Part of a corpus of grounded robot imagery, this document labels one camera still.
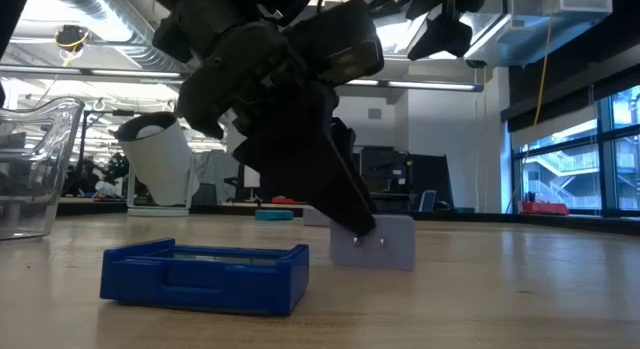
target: blue plastic tray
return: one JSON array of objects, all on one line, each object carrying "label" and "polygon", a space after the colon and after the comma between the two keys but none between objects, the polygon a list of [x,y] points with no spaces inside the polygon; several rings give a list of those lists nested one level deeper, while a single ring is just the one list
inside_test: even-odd
[{"label": "blue plastic tray", "polygon": [[266,250],[176,245],[104,252],[100,297],[121,303],[289,315],[309,283],[309,247]]}]

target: table surface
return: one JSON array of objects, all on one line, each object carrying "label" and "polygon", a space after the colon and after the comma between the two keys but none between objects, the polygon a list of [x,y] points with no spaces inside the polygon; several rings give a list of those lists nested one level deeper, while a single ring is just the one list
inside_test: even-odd
[{"label": "table surface", "polygon": [[[251,217],[61,218],[0,244],[0,348],[640,348],[640,240],[505,224],[418,222],[414,272],[338,267],[327,228]],[[102,251],[179,243],[311,246],[290,317],[121,306],[98,298]]]}]

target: window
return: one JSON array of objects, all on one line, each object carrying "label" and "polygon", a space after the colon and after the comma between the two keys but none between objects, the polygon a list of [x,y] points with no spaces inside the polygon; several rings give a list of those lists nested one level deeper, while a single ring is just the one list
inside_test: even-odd
[{"label": "window", "polygon": [[616,192],[618,207],[622,210],[638,210],[640,207],[640,141],[638,135],[616,141]]},{"label": "window", "polygon": [[[551,145],[570,142],[575,139],[585,138],[597,134],[598,121],[596,119],[589,120],[574,127],[562,130],[547,137],[536,140],[531,143],[531,150],[544,148]],[[520,152],[527,151],[527,145],[520,147]]]},{"label": "window", "polygon": [[640,124],[640,85],[611,97],[615,129]]},{"label": "window", "polygon": [[537,201],[565,203],[570,209],[602,209],[596,145],[530,157],[522,172],[522,192]]}]

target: white wall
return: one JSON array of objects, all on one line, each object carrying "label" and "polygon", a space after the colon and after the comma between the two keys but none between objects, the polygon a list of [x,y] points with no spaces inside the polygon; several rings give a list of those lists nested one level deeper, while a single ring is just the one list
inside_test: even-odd
[{"label": "white wall", "polygon": [[409,152],[446,155],[456,207],[476,207],[476,93],[409,92]]},{"label": "white wall", "polygon": [[[509,104],[508,90],[508,70],[498,68],[483,93],[408,91],[408,150],[447,156],[457,207],[492,213],[506,208],[511,196],[511,146],[500,112]],[[396,116],[403,106],[401,100]],[[402,122],[398,125],[396,143],[402,143]]]},{"label": "white wall", "polygon": [[[369,119],[369,108],[382,109],[382,119]],[[333,116],[339,117],[356,132],[358,146],[389,146],[395,144],[395,107],[385,98],[340,97]]]}]

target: staircase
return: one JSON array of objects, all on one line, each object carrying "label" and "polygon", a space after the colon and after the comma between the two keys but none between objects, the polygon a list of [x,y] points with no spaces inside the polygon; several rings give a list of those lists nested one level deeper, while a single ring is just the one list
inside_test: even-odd
[{"label": "staircase", "polygon": [[[559,151],[537,156],[530,159],[530,161],[539,163],[558,177],[594,173],[597,172],[600,167],[600,159],[598,158],[598,153],[595,151],[575,156],[569,156]],[[618,154],[616,161],[619,168],[636,168],[636,158],[634,154]]]},{"label": "staircase", "polygon": [[554,184],[548,186],[539,180],[529,181],[529,191],[552,203],[564,203],[571,209],[600,209],[602,207],[602,199],[599,196],[576,197],[564,188],[559,188]]}]

